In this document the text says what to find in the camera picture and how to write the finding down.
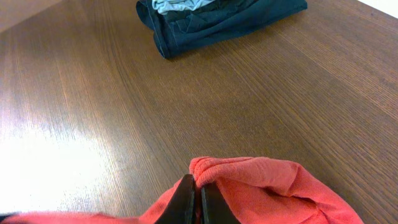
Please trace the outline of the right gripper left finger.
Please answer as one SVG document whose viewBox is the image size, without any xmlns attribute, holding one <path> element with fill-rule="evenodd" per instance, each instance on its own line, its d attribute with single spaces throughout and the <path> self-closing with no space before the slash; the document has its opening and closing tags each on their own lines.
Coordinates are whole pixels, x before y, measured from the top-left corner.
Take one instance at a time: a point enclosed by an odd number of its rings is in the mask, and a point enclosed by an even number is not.
<svg viewBox="0 0 398 224">
<path fill-rule="evenodd" d="M 187 174 L 155 224 L 194 224 L 195 219 L 195 181 L 191 174 Z"/>
</svg>

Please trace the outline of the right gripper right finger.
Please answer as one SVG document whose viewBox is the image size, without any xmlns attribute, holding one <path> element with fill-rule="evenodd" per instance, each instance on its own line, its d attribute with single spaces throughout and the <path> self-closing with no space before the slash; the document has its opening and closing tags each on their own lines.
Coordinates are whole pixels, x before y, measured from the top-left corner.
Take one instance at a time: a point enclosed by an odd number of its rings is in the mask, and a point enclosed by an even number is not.
<svg viewBox="0 0 398 224">
<path fill-rule="evenodd" d="M 240 224 L 215 182 L 202 187 L 201 209 L 202 224 Z"/>
</svg>

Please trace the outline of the red printed soccer t-shirt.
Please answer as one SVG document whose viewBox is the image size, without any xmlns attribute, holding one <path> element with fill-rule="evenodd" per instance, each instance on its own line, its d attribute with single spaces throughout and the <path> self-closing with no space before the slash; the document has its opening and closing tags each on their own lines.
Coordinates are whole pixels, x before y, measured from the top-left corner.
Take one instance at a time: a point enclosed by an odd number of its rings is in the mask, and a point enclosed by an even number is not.
<svg viewBox="0 0 398 224">
<path fill-rule="evenodd" d="M 215 182 L 240 223 L 361 223 L 338 194 L 300 164 L 268 157 L 197 157 L 189 173 L 195 181 L 195 223 L 201 223 L 201 189 Z M 4 214 L 2 223 L 155 223 L 181 179 L 141 216 L 100 213 L 30 212 Z"/>
</svg>

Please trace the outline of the folded dark navy garment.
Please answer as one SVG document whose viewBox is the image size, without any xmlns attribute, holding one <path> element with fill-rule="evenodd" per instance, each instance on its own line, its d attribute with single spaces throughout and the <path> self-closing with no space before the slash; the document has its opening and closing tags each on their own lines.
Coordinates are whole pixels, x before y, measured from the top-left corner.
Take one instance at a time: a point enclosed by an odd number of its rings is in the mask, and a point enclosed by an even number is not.
<svg viewBox="0 0 398 224">
<path fill-rule="evenodd" d="M 159 14 L 152 1 L 138 1 L 137 15 L 154 31 L 163 58 L 250 34 L 307 9 L 305 0 L 213 1 L 195 11 Z"/>
</svg>

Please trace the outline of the folded light grey garment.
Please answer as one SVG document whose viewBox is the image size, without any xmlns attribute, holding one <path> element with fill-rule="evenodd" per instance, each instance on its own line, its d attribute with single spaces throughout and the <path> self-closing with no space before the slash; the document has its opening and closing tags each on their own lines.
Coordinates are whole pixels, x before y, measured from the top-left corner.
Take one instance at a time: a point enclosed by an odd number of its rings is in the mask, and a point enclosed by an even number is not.
<svg viewBox="0 0 398 224">
<path fill-rule="evenodd" d="M 215 0 L 152 0 L 152 8 L 159 14 L 166 15 L 170 11 L 194 11 Z"/>
</svg>

